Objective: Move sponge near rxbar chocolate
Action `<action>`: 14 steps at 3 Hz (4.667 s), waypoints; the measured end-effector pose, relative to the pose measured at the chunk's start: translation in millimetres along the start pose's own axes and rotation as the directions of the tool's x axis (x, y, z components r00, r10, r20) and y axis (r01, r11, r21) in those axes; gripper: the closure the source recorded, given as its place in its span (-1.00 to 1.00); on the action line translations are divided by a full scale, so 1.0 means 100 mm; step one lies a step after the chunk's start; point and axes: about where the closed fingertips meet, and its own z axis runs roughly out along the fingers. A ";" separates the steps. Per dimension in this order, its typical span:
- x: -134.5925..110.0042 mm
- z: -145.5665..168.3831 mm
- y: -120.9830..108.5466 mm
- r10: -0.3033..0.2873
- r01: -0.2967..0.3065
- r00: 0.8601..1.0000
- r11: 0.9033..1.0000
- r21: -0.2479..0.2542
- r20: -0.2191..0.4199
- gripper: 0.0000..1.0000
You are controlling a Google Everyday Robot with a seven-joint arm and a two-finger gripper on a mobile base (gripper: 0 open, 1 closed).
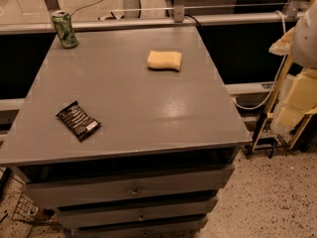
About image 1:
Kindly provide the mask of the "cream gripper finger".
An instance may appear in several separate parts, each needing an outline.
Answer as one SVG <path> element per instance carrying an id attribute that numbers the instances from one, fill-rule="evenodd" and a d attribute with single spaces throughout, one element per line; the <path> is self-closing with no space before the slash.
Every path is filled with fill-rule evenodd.
<path id="1" fill-rule="evenodd" d="M 290 132 L 316 105 L 317 69 L 304 68 L 296 76 L 288 74 L 273 110 L 270 129 L 275 134 Z"/>
<path id="2" fill-rule="evenodd" d="M 290 54 L 291 50 L 291 43 L 293 38 L 294 28 L 291 28 L 289 31 L 287 31 L 279 40 L 277 40 L 275 43 L 273 43 L 268 51 L 271 54 L 277 55 L 277 56 L 287 56 Z"/>

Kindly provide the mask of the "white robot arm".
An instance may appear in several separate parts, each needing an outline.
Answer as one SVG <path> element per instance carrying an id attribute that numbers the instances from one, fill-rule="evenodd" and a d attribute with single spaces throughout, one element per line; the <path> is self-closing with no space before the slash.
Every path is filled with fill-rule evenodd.
<path id="1" fill-rule="evenodd" d="M 270 129 L 284 134 L 317 105 L 317 1 L 268 51 L 278 56 L 289 55 L 303 67 L 297 75 L 286 77 L 273 110 Z"/>

